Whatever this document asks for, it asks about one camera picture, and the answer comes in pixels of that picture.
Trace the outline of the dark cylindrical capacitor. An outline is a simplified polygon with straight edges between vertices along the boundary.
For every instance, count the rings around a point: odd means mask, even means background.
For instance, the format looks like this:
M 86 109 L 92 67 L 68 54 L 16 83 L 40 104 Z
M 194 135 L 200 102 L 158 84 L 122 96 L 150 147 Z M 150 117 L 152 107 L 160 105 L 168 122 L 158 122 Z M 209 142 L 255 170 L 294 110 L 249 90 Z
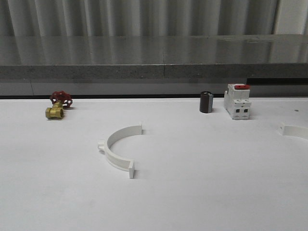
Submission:
M 209 91 L 202 91 L 200 93 L 200 108 L 199 111 L 202 113 L 211 113 L 213 106 L 214 95 Z

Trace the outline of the brass valve red handwheel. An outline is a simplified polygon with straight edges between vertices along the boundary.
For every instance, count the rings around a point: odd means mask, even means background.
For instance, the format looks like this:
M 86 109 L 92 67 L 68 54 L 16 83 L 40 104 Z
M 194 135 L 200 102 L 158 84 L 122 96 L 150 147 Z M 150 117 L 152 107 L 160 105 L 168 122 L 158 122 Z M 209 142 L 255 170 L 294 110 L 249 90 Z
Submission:
M 52 107 L 45 110 L 47 119 L 62 119 L 64 117 L 64 108 L 69 108 L 73 103 L 71 95 L 64 91 L 53 92 L 50 100 Z

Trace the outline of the grey stone counter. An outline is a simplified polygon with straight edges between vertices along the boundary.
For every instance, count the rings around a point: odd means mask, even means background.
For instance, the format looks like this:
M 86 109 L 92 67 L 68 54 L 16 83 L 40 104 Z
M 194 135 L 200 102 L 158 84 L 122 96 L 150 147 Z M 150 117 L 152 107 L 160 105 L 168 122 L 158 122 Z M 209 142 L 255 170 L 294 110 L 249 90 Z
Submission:
M 0 77 L 51 83 L 306 81 L 308 38 L 2 36 Z

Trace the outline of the white pleated curtain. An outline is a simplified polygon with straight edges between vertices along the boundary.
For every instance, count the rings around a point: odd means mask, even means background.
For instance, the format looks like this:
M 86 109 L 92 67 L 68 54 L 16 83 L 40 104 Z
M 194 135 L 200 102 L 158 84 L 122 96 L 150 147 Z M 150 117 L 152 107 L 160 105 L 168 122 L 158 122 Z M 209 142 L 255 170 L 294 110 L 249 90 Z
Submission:
M 271 34 L 276 0 L 3 0 L 3 36 Z

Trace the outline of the white circuit breaker red switch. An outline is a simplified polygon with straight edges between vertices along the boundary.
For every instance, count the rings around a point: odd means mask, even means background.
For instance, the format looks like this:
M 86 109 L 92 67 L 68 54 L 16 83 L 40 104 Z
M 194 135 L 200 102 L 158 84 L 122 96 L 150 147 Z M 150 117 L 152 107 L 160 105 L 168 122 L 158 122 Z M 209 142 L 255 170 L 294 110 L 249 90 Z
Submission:
M 224 93 L 224 108 L 234 120 L 247 120 L 250 115 L 250 86 L 246 84 L 228 84 Z

